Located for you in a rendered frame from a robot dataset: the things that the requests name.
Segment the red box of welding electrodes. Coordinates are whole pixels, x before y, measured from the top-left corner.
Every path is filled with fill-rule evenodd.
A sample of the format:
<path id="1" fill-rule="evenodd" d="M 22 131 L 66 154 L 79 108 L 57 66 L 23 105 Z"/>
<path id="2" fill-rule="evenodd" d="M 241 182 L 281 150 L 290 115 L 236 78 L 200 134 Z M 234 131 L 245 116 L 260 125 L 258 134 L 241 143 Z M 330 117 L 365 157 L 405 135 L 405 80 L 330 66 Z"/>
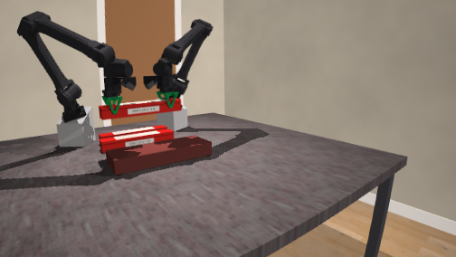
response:
<path id="1" fill-rule="evenodd" d="M 138 144 L 147 144 L 173 138 L 174 131 L 170 129 L 162 129 L 113 138 L 102 138 L 100 139 L 100 150 L 102 151 L 103 148 L 102 153 L 106 153 L 105 150 L 124 148 Z"/>
<path id="2" fill-rule="evenodd" d="M 100 118 L 102 120 L 118 119 L 179 110 L 181 110 L 181 100 L 175 100 L 173 108 L 168 107 L 166 100 L 148 100 L 130 103 L 120 103 L 117 114 L 113 114 L 109 106 L 99 106 Z"/>
<path id="3" fill-rule="evenodd" d="M 126 135 L 131 135 L 131 134 L 144 133 L 144 132 L 150 132 L 150 131 L 156 131 L 156 130 L 162 130 L 162 129 L 167 129 L 167 127 L 160 125 L 160 126 L 154 126 L 154 127 L 135 128 L 135 129 L 130 129 L 130 130 L 104 133 L 104 134 L 99 134 L 99 139 L 126 136 Z"/>

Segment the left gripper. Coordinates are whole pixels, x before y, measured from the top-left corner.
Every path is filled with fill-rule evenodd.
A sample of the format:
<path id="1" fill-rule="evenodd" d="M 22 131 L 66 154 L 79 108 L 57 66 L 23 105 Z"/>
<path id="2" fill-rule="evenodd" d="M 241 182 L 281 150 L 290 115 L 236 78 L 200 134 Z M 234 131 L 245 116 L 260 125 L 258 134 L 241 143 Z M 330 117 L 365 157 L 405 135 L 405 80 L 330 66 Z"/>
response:
<path id="1" fill-rule="evenodd" d="M 157 91 L 157 96 L 162 100 L 161 94 L 164 92 L 164 96 L 166 98 L 166 102 L 169 108 L 173 108 L 173 105 L 175 103 L 176 97 L 178 95 L 178 92 L 175 92 L 177 90 L 177 86 L 173 86 L 173 74 L 168 74 L 169 75 L 169 87 L 158 87 L 159 91 Z M 167 89 L 168 88 L 168 89 Z M 165 90 L 164 90 L 165 89 Z M 165 92 L 167 91 L 167 92 Z M 172 100 L 172 103 L 170 105 L 169 102 L 169 96 L 174 95 L 174 98 Z"/>

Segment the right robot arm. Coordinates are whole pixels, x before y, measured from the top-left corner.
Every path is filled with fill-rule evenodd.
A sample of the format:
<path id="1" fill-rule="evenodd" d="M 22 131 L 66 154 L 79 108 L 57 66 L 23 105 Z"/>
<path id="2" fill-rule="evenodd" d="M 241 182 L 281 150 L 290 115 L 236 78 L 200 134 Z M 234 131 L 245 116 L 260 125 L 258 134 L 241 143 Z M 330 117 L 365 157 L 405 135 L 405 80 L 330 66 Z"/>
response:
<path id="1" fill-rule="evenodd" d="M 118 77 L 112 78 L 113 90 L 121 90 L 121 85 L 134 90 L 137 85 L 136 77 L 131 77 L 133 73 L 132 65 L 128 60 L 116 59 L 114 49 L 111 46 L 75 33 L 51 21 L 51 17 L 45 13 L 34 12 L 24 16 L 19 23 L 17 33 L 19 36 L 22 35 L 28 42 L 36 57 L 52 79 L 56 89 L 54 92 L 57 95 L 57 100 L 64 106 L 65 113 L 62 113 L 62 117 L 65 123 L 87 115 L 84 106 L 80 106 L 76 100 L 81 97 L 81 88 L 72 79 L 68 80 L 64 76 L 39 33 L 46 34 L 84 53 L 96 62 L 99 68 L 103 68 L 104 77 Z M 85 113 L 83 114 L 82 112 Z"/>

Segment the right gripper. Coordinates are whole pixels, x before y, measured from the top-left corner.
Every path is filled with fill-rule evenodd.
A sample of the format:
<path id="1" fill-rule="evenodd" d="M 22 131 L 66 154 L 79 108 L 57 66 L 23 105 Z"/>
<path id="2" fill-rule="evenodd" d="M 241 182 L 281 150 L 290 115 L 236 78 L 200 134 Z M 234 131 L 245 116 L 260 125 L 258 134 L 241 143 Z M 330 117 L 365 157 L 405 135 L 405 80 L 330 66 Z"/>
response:
<path id="1" fill-rule="evenodd" d="M 113 90 L 112 78 L 118 78 L 118 77 L 104 78 L 104 89 L 105 90 L 102 90 L 103 96 L 101 96 L 101 97 L 103 98 L 105 104 L 109 105 L 112 113 L 117 114 L 119 105 L 120 105 L 123 97 L 122 96 L 118 97 L 118 96 L 120 96 L 121 90 Z M 119 93 L 119 94 L 117 94 L 117 93 Z M 113 109 L 111 102 L 110 102 L 111 100 L 114 100 L 113 104 L 116 104 L 116 100 L 118 101 L 116 110 Z"/>

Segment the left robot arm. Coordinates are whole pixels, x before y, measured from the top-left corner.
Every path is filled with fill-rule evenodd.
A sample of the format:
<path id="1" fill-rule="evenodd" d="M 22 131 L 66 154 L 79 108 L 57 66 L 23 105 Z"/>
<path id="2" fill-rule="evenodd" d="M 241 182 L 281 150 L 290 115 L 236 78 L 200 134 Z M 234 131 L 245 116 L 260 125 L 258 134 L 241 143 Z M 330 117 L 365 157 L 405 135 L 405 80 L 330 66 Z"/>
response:
<path id="1" fill-rule="evenodd" d="M 178 65 L 183 59 L 184 51 L 192 44 L 180 70 L 176 75 L 173 74 L 173 86 L 177 86 L 177 90 L 175 90 L 175 92 L 179 93 L 176 98 L 180 99 L 182 93 L 184 95 L 184 88 L 189 81 L 187 79 L 187 75 L 193 64 L 193 59 L 195 59 L 205 38 L 209 36 L 208 34 L 213 30 L 211 24 L 201 19 L 195 19 L 191 24 L 191 28 L 192 29 L 188 31 L 184 36 L 182 36 L 179 40 L 170 43 L 165 48 L 161 59 L 159 59 L 158 62 L 153 66 L 153 72 L 158 76 L 143 76 L 145 87 L 148 90 L 155 85 L 158 87 L 169 87 L 169 75 L 167 74 L 173 74 L 172 63 L 174 65 Z M 165 60 L 165 57 L 169 60 Z M 160 76 L 164 73 L 166 74 L 165 76 Z M 185 82 L 178 79 L 181 79 Z"/>

